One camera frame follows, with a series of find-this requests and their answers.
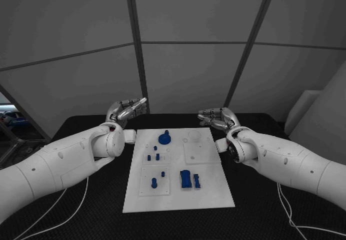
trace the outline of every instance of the robotic hand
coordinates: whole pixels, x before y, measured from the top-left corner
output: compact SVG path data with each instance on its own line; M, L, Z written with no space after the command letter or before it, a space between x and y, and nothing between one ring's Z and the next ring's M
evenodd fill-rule
M346 165L324 159L293 141L241 126L226 107L198 113L199 124L226 133L226 138L215 142L219 153L228 151L236 163L252 167L272 181L316 194L346 210Z
M146 113L146 101L115 102L99 126L52 142L0 170L0 223L36 199L78 184L121 155L125 143L136 142L136 131L123 128L127 119Z

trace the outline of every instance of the small blue part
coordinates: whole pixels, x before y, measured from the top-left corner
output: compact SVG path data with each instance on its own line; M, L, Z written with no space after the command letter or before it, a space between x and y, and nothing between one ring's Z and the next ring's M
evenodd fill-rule
M200 189L200 180L199 180L199 175L198 174L193 174L193 179L195 179L195 188L196 189Z
M182 189L192 188L192 178L190 178L190 171L183 170L180 171L180 177L182 177Z
M151 188L153 189L157 188L157 179L156 178L151 179Z
M169 130L164 131L164 134L160 135L159 137L159 143L166 145L172 142L172 136Z

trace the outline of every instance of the black tablecloth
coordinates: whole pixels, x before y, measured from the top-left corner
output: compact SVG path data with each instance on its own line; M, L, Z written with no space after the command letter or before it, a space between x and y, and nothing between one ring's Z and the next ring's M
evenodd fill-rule
M241 124L255 132L288 139L277 122L264 113L236 114ZM71 117L53 141L98 126L104 115ZM196 114L146 114L131 119L127 129L199 128ZM213 140L225 133L210 127ZM277 183L221 154L225 177L235 207L160 212L123 213L134 145L89 177L81 209L59 228L30 239L303 239L288 224ZM55 208L25 236L62 223L74 214L85 193L87 180L71 187ZM346 212L309 192L283 186L298 226L314 226L346 233ZM62 191L42 197L19 210L0 225L0 238L13 239L55 203ZM343 239L333 233L301 229L309 239Z

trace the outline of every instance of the black table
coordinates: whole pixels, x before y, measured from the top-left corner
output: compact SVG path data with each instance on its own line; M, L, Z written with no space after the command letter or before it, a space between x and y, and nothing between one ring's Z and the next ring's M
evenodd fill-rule
M288 139L277 122L264 113L236 114L241 124L255 132ZM104 115L71 117L53 141L98 126ZM147 114L131 119L127 129L199 128L196 114ZM213 140L225 133L210 127ZM235 207L199 210L123 213L134 145L89 177L88 192L81 209L59 228L29 239L303 239L288 225L280 203L277 183L257 171L221 154L225 177ZM25 236L62 223L74 214L85 193L87 180L71 187L55 208ZM293 221L346 233L346 212L309 192L281 187L293 208ZM55 203L56 192L19 210L0 225L0 239L13 239L33 224ZM301 229L309 239L345 239L333 233Z

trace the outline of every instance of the gray wall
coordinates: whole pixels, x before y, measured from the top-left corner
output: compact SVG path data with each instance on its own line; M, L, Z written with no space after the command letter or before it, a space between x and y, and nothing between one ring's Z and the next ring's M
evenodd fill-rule
M131 24L125 0L9 1L0 9L4 95L50 137L71 116L105 114L112 102L146 96L153 114L226 104L284 121L303 90L321 90L346 60L346 1L271 0L236 83L261 3L137 0Z

